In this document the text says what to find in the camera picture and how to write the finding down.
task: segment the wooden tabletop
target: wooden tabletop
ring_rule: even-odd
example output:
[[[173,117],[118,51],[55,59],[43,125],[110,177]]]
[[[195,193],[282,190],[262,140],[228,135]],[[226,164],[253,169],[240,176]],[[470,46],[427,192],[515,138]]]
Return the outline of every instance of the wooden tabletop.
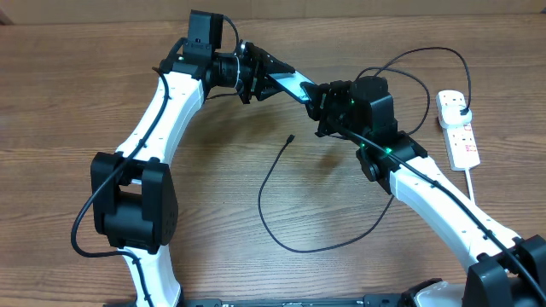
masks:
[[[546,235],[546,16],[458,16],[236,23],[241,37],[317,83],[353,79],[405,50],[446,46],[468,61],[473,127],[482,164],[479,206],[524,238]],[[73,219],[90,195],[90,162],[131,133],[151,101],[157,66],[185,23],[0,26],[0,305],[99,306],[134,298],[121,258],[82,258],[70,246]],[[225,49],[233,34],[225,28]],[[461,62],[443,51],[403,58],[431,95],[467,93]],[[400,128],[421,119],[419,84],[385,72]],[[214,89],[211,94],[221,90]],[[436,107],[415,139],[450,170]],[[288,95],[243,106],[208,101],[172,162],[178,227],[171,242],[188,298],[327,298],[401,292],[433,277],[463,282],[454,255],[409,207],[395,201],[364,240],[295,254],[267,235],[258,189],[289,134],[264,190],[265,218],[285,244],[318,248],[368,229],[388,196],[366,180],[349,142],[317,138],[317,123]],[[90,214],[81,246],[111,250]]]

